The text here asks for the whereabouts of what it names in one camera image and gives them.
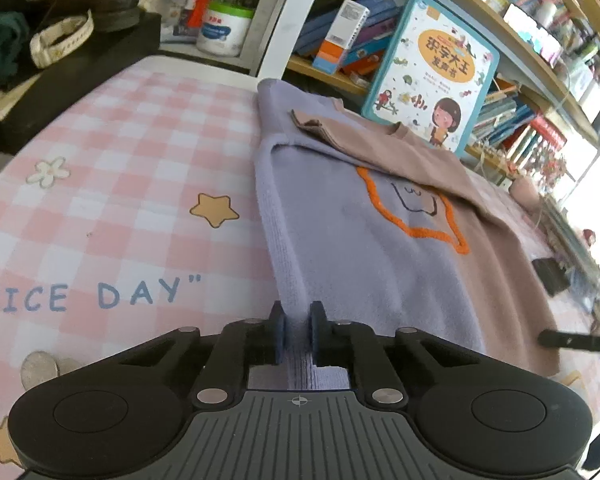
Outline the purple and mauve knit sweater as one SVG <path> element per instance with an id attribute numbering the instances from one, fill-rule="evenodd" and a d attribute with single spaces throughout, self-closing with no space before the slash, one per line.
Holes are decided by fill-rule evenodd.
<path id="1" fill-rule="evenodd" d="M 258 87 L 257 200 L 297 388 L 346 385 L 311 354 L 309 310 L 391 335 L 405 326 L 554 377 L 555 319 L 518 235 L 458 158 L 285 81 Z"/>

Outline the silver coin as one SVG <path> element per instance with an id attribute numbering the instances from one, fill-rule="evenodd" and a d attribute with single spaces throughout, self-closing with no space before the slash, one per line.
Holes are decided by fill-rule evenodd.
<path id="1" fill-rule="evenodd" d="M 58 363 L 45 351 L 33 351 L 23 360 L 20 367 L 20 382 L 28 391 L 43 382 L 57 378 L 60 374 Z"/>

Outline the red boxed book set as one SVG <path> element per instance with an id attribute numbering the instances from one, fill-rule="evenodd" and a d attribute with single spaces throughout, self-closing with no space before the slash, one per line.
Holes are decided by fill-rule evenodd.
<path id="1" fill-rule="evenodd" d="M 535 116 L 528 124 L 522 125 L 503 142 L 505 158 L 509 166 L 519 171 L 532 158 L 542 151 L 559 153 L 566 145 L 565 135 L 554 122 L 543 115 Z"/>

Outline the teal children's picture book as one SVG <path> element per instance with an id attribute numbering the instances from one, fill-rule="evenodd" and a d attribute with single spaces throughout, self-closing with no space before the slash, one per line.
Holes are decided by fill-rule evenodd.
<path id="1" fill-rule="evenodd" d="M 400 122 L 457 155 L 500 62 L 496 47 L 436 0 L 408 0 L 361 115 Z"/>

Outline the white green lidded tub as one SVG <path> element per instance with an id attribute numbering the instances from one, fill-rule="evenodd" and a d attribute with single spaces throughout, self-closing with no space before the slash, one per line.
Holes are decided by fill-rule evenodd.
<path id="1" fill-rule="evenodd" d="M 253 15 L 253 9 L 211 1 L 204 11 L 196 47 L 223 58 L 236 58 L 242 52 Z"/>

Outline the orange white usmile box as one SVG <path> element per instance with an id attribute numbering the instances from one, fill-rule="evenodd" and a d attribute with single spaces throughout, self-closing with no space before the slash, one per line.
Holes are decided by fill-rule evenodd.
<path id="1" fill-rule="evenodd" d="M 361 3 L 344 0 L 314 56 L 312 67 L 327 75 L 336 73 L 354 40 L 358 38 L 368 14 L 370 10 Z"/>

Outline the white blue shelf frame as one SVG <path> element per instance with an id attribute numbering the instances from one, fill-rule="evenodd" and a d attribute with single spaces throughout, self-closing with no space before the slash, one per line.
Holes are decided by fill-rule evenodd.
<path id="1" fill-rule="evenodd" d="M 600 137 L 592 122 L 540 56 L 525 44 L 516 32 L 481 0 L 436 0 L 466 21 L 472 28 L 492 42 L 501 53 L 500 71 L 517 79 L 543 97 L 552 106 L 547 115 L 558 126 L 567 127 L 582 136 L 596 149 L 600 158 Z M 274 21 L 273 35 L 260 68 L 259 78 L 283 76 L 294 50 L 302 25 L 314 0 L 278 0 L 280 12 Z"/>

